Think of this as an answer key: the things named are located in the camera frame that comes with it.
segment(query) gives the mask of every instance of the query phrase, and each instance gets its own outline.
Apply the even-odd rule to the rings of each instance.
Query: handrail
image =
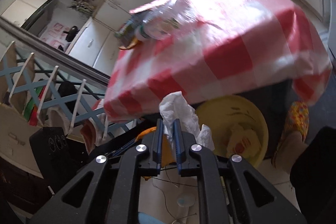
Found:
[[[59,66],[61,70],[79,79],[86,79],[87,82],[100,89],[106,89],[110,76],[106,75],[91,66],[57,50],[50,45],[43,43],[26,30],[19,28],[0,16],[0,28],[9,33],[16,40],[20,47],[34,52],[44,62]]]

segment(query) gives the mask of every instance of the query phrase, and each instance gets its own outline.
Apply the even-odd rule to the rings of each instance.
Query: colorful cloth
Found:
[[[309,112],[308,107],[304,102],[296,101],[293,102],[286,117],[285,126],[278,142],[277,150],[272,157],[272,165],[275,167],[275,161],[277,154],[283,144],[284,140],[287,138],[288,134],[293,131],[298,131],[301,133],[302,141],[306,140],[309,127]]]
[[[293,79],[308,104],[324,92],[332,69],[313,24],[291,0],[190,0],[199,26],[184,38],[120,51],[104,108],[112,122],[159,111],[182,91],[195,104]]]

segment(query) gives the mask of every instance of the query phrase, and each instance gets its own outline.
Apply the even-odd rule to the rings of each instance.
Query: cable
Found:
[[[190,216],[195,216],[195,215],[197,215],[197,213],[194,213],[194,214],[189,215],[189,216],[185,216],[185,217],[178,218],[178,219],[174,220],[171,224],[174,224],[175,221],[180,221],[181,219],[188,218],[188,217],[190,217]]]
[[[165,167],[165,171],[166,171],[166,175],[167,175],[167,178],[169,179],[169,181],[174,184],[177,188],[178,188],[178,185],[176,185],[174,182],[172,182],[168,176],[168,172],[167,172],[167,168]]]
[[[163,171],[163,170],[170,170],[170,169],[176,169],[176,168],[177,167],[170,167],[170,168],[164,168],[164,169],[162,168],[161,171]]]
[[[169,210],[168,210],[168,208],[167,208],[166,195],[165,195],[165,193],[163,192],[163,190],[162,190],[161,188],[159,188],[158,186],[156,186],[156,185],[154,184],[153,180],[152,180],[152,184],[153,184],[153,186],[154,186],[155,188],[158,188],[158,189],[163,193],[163,196],[165,197],[165,206],[166,206],[166,210],[167,210],[167,212],[170,214],[170,216],[171,216],[173,219],[176,219],[176,217],[174,217],[174,216],[169,212]]]
[[[165,198],[165,207],[166,207],[166,210],[167,210],[167,212],[170,214],[170,216],[171,216],[172,218],[175,219],[171,224],[174,224],[176,221],[180,221],[181,219],[184,219],[184,218],[188,218],[188,217],[190,217],[190,216],[197,215],[197,213],[194,213],[194,214],[189,215],[189,216],[185,216],[185,217],[181,217],[181,218],[175,218],[175,217],[169,212],[169,210],[168,210],[168,207],[167,207],[167,200],[166,200],[166,195],[165,195],[164,191],[163,191],[161,188],[159,188],[158,186],[156,186],[156,185],[154,184],[153,180],[152,180],[152,184],[153,184],[153,186],[154,186],[155,188],[158,188],[158,189],[163,193],[163,196],[164,196],[164,198]]]
[[[178,185],[184,185],[184,186],[190,186],[190,187],[197,187],[196,185],[189,185],[189,184],[177,183],[177,182],[172,182],[172,181],[169,181],[169,180],[159,179],[159,178],[155,178],[155,177],[152,177],[152,179],[158,179],[158,180],[162,180],[162,181],[165,181],[165,182],[170,182],[170,183],[174,183],[174,184],[178,184]]]

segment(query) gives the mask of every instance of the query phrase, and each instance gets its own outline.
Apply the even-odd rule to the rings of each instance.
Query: white plastic bag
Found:
[[[196,11],[189,0],[170,0],[164,5],[152,8],[139,26],[135,35],[138,40],[149,38],[163,40],[174,34],[183,37],[197,27]]]
[[[180,119],[182,131],[189,132],[195,136],[196,143],[214,150],[215,146],[211,137],[211,130],[208,126],[202,125],[200,130],[198,117],[194,108],[188,105],[181,91],[173,92],[164,97],[159,104],[160,114],[165,126],[164,133],[173,147],[172,125],[175,119]]]

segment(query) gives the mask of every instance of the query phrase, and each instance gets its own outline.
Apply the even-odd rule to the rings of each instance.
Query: plastic bottle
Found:
[[[170,0],[148,12],[135,34],[140,41],[163,40],[170,35],[182,37],[197,25],[196,11],[189,0]]]

